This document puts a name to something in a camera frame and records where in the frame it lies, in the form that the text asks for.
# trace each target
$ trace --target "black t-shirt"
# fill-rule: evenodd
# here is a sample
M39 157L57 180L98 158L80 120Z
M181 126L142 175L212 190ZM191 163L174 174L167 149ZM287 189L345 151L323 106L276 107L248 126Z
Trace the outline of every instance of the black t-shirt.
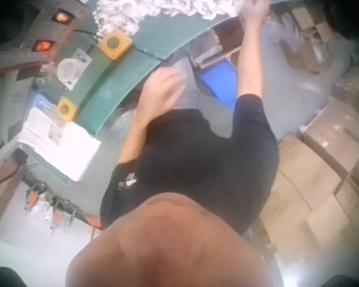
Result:
M278 163L277 141L255 95L237 100L228 139L213 133L196 109L170 111L148 126L139 158L115 167L102 200L102 225L156 194L175 192L243 233L265 204ZM133 173L136 182L126 187Z

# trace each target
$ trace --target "white parts pile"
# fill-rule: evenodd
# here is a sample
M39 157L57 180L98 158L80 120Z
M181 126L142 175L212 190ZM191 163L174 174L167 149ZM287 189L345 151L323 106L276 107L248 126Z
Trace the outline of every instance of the white parts pile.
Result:
M216 15L238 15L244 0L99 0L93 12L98 25L97 35L105 36L114 29L127 35L138 31L139 22L146 16L157 16L161 12L175 16L192 16L199 13L207 20Z

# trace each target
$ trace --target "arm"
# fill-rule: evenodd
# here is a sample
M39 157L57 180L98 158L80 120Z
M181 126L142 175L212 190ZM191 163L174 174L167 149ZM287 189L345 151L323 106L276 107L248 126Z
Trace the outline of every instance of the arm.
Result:
M263 77L260 58L260 31L269 11L269 0L246 0L243 7L245 36L238 58L237 98L254 94L262 98Z
M184 78L172 68L156 70L144 84L136 114L118 157L119 163L136 160L145 144L151 121L170 111L184 92Z

